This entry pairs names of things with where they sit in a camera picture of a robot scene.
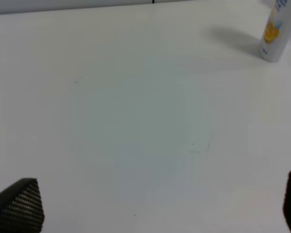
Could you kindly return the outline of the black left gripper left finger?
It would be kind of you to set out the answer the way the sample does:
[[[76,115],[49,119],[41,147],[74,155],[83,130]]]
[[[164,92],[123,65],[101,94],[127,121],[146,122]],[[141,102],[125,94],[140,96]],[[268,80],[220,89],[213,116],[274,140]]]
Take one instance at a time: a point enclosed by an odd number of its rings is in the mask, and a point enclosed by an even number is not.
[[[44,220],[36,178],[22,178],[0,192],[0,233],[40,233]]]

